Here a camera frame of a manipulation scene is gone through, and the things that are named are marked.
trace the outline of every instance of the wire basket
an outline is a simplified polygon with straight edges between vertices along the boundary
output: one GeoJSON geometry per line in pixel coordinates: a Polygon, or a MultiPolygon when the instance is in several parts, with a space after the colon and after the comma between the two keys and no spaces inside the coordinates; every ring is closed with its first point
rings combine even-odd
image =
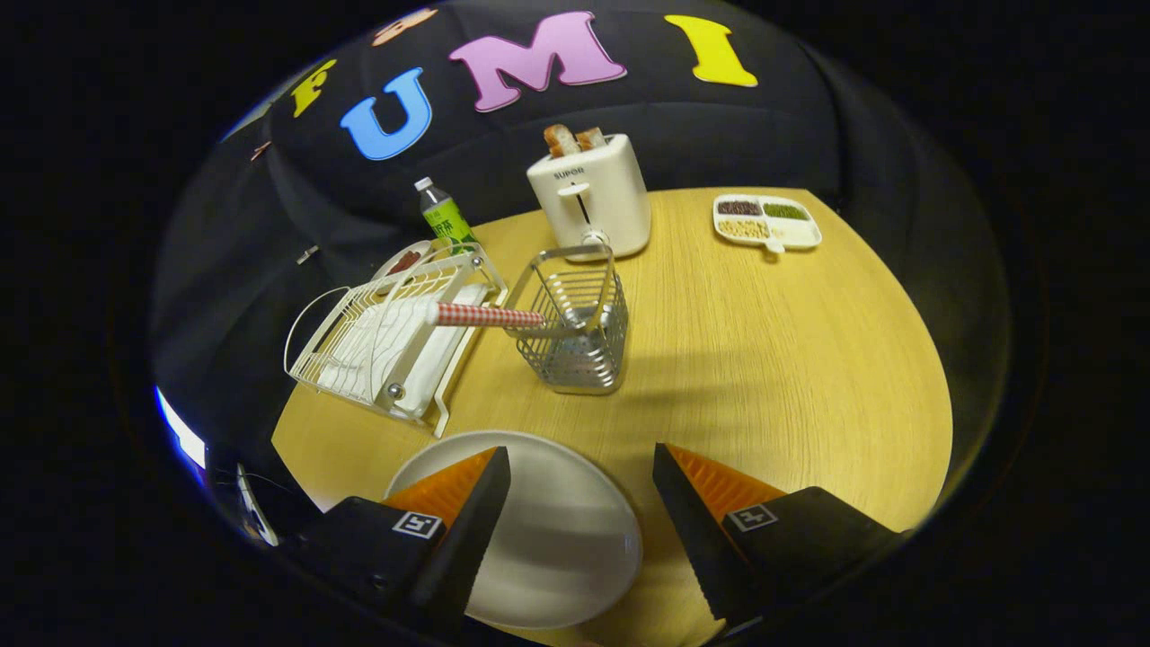
{"type": "Polygon", "coordinates": [[[329,290],[296,317],[284,344],[284,371],[315,387],[392,418],[427,425],[434,400],[435,437],[448,411],[444,393],[475,329],[437,329],[424,319],[431,301],[501,302],[507,294],[477,242],[431,248],[412,267],[354,287],[329,290]],[[345,293],[289,367],[300,318],[324,296],[345,293]]]}
{"type": "Polygon", "coordinates": [[[540,252],[520,275],[507,307],[546,318],[542,328],[505,331],[553,391],[604,395],[621,386],[627,300],[611,247],[592,244],[540,252]],[[586,254],[605,262],[588,267],[567,260],[586,254]]]}

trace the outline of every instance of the toast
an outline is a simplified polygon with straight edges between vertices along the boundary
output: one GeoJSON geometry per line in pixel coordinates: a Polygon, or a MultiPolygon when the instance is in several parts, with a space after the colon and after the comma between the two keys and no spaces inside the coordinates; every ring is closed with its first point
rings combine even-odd
{"type": "Polygon", "coordinates": [[[603,131],[598,128],[592,128],[590,130],[584,130],[575,136],[578,140],[578,147],[584,151],[590,151],[591,148],[598,148],[599,146],[606,146],[607,139],[604,138],[603,131]]]}
{"type": "Polygon", "coordinates": [[[543,138],[547,141],[547,146],[551,149],[551,156],[561,157],[564,155],[572,155],[580,152],[578,141],[575,140],[575,136],[572,131],[561,123],[554,125],[549,125],[546,130],[543,131],[543,138]]]}

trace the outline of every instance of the soybeans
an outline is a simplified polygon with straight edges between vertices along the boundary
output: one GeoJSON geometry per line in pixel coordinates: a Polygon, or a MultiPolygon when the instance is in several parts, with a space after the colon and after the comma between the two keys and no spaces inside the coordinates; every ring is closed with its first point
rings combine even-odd
{"type": "Polygon", "coordinates": [[[720,219],[719,230],[743,238],[769,238],[770,231],[765,222],[754,219],[720,219]]]}

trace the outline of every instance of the table surface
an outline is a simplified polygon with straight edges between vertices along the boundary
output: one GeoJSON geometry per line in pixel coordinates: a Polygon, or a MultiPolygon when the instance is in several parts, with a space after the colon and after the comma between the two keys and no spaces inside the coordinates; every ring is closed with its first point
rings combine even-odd
{"type": "MultiPolygon", "coordinates": [[[[447,406],[444,438],[522,431],[606,472],[643,531],[644,564],[604,615],[565,630],[512,633],[557,646],[698,645],[711,617],[651,480],[656,442],[720,461],[787,492],[818,485],[900,532],[929,513],[950,460],[942,363],[910,296],[867,244],[807,191],[681,188],[651,193],[647,247],[616,261],[630,309],[622,387],[559,395],[511,338],[478,331],[447,406]],[[808,251],[774,256],[721,238],[712,202],[764,193],[804,203],[822,229],[808,251]]],[[[474,228],[512,284],[557,246],[542,210],[474,228]]],[[[428,430],[297,386],[273,444],[321,509],[379,500],[428,430]]]]}

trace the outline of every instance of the supor logo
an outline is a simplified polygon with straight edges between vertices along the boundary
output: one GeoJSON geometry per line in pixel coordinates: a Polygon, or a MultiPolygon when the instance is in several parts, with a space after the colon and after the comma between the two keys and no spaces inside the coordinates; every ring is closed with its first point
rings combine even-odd
{"type": "Polygon", "coordinates": [[[575,168],[568,168],[567,170],[560,170],[559,172],[557,172],[555,179],[564,179],[566,177],[570,177],[572,175],[580,175],[581,172],[586,172],[585,170],[583,170],[582,165],[575,168]]]}

